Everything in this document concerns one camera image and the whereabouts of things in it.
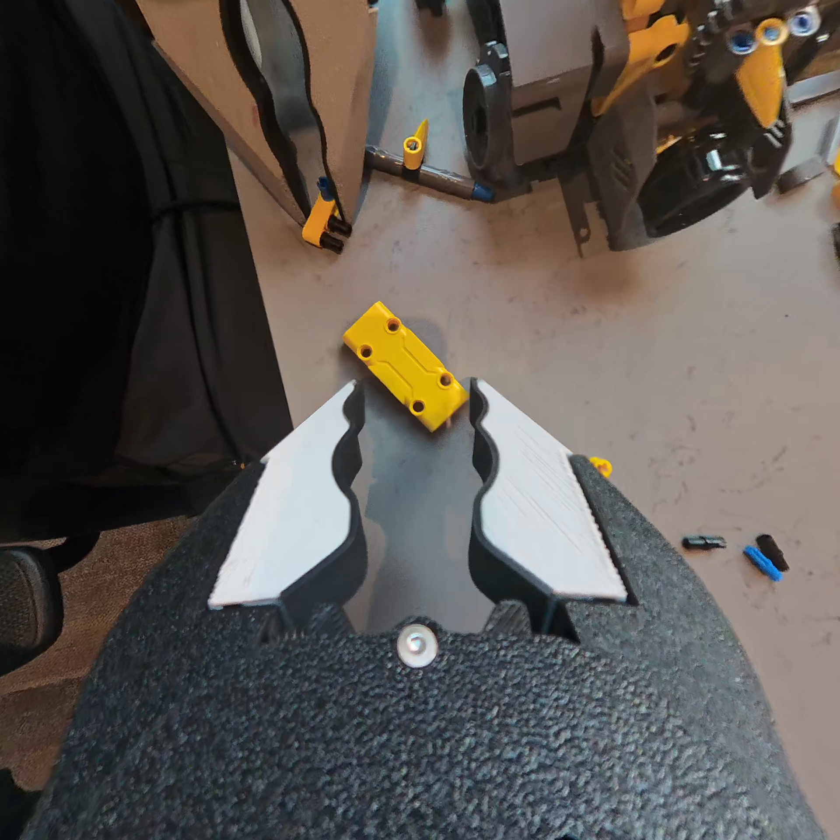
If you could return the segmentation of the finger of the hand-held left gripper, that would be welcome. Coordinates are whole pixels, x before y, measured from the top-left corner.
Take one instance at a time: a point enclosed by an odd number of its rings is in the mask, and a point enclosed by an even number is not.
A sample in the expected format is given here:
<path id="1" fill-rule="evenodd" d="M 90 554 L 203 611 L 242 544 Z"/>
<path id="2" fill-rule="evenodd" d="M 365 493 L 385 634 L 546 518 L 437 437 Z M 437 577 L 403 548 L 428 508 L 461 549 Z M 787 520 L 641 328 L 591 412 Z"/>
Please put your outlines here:
<path id="1" fill-rule="evenodd" d="M 269 113 L 239 2 L 139 1 L 156 48 L 222 131 L 229 149 L 297 224 L 311 205 L 297 155 Z"/>
<path id="2" fill-rule="evenodd" d="M 359 203 L 375 66 L 377 2 L 284 1 L 301 46 L 321 173 L 343 220 Z"/>

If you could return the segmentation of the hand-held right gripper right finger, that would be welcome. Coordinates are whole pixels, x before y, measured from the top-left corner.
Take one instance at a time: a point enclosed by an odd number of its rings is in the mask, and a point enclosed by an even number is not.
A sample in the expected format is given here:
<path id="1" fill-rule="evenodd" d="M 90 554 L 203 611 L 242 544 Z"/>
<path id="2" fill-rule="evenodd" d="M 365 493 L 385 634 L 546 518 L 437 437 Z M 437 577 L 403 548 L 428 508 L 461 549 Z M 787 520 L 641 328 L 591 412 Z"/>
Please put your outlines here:
<path id="1" fill-rule="evenodd" d="M 469 573 L 499 605 L 520 603 L 534 632 L 565 632 L 572 602 L 627 605 L 631 591 L 576 475 L 571 450 L 487 381 L 469 384 Z"/>

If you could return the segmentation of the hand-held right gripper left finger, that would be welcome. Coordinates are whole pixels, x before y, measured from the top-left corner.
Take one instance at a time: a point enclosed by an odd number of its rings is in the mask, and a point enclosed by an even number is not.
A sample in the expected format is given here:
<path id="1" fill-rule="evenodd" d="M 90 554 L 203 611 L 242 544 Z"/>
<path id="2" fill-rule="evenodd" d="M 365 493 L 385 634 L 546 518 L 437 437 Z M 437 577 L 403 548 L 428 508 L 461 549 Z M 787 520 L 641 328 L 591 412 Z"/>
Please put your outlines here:
<path id="1" fill-rule="evenodd" d="M 287 627 L 302 627 L 361 588 L 368 553 L 352 485 L 364 420 L 364 388 L 350 381 L 261 459 L 209 610 L 273 606 Z"/>

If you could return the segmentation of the short yellow beam with pins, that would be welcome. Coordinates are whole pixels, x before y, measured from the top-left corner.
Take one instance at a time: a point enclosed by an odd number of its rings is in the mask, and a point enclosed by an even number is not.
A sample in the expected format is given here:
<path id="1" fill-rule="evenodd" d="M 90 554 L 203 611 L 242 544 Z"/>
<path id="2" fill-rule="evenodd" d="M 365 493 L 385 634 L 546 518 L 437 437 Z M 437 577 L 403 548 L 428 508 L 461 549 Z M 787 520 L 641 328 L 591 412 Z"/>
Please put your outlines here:
<path id="1" fill-rule="evenodd" d="M 341 255 L 352 232 L 352 224 L 341 214 L 334 184 L 326 175 L 320 176 L 316 202 L 301 231 L 303 240 Z"/>

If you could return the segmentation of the yellow rectangular building panel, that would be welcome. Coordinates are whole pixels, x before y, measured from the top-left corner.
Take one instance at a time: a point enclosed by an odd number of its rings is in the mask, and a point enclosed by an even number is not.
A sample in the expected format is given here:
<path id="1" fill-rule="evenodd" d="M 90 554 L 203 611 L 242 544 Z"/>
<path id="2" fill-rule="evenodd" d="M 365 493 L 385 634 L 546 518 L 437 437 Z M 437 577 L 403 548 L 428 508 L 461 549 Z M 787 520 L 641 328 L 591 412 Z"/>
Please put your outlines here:
<path id="1" fill-rule="evenodd" d="M 381 301 L 345 331 L 343 343 L 431 433 L 468 401 L 455 375 Z"/>

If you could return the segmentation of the grey shaft with yellow lever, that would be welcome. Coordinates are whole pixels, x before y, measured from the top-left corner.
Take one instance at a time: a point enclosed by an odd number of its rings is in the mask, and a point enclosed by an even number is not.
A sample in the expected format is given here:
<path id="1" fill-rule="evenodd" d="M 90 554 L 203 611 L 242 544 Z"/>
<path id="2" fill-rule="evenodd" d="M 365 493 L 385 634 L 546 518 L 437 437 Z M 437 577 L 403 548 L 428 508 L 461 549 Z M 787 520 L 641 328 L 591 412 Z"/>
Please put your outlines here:
<path id="1" fill-rule="evenodd" d="M 424 119 L 413 134 L 405 137 L 399 154 L 368 144 L 364 151 L 364 164 L 372 171 L 392 175 L 445 195 L 492 203 L 495 193 L 491 187 L 465 175 L 425 163 L 428 128 L 428 120 Z"/>

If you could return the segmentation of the yellow grey toy vehicle model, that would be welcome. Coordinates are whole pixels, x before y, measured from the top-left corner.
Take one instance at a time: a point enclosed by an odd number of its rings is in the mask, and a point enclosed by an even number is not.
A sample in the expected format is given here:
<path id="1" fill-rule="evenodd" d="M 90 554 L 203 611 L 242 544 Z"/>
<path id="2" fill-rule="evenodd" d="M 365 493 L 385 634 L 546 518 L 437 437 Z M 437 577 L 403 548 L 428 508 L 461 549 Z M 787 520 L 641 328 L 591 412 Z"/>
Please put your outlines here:
<path id="1" fill-rule="evenodd" d="M 792 142 L 790 89 L 838 2 L 474 2 L 469 168 L 498 196 L 557 178 L 580 254 L 594 203 L 613 251 L 761 198 Z"/>

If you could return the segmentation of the blue connector pin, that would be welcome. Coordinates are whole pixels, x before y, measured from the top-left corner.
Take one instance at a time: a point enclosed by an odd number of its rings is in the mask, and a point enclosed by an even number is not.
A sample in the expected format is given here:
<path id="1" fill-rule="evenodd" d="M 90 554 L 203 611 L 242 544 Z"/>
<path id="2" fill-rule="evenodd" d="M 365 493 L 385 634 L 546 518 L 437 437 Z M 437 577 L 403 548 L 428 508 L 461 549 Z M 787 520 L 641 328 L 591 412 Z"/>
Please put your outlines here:
<path id="1" fill-rule="evenodd" d="M 743 549 L 744 556 L 751 564 L 773 582 L 781 582 L 784 579 L 783 573 L 776 568 L 773 562 L 758 548 L 748 545 Z"/>

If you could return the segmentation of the black mesh office chair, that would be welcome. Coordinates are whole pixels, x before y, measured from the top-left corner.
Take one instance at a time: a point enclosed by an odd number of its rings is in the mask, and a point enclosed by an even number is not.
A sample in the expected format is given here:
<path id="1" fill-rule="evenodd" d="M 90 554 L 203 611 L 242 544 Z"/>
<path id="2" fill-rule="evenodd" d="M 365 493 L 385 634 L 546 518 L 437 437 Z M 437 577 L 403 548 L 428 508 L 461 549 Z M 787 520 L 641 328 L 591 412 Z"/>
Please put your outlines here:
<path id="1" fill-rule="evenodd" d="M 60 581 L 48 553 L 14 546 L 1 550 L 1 676 L 47 650 L 63 624 Z"/>

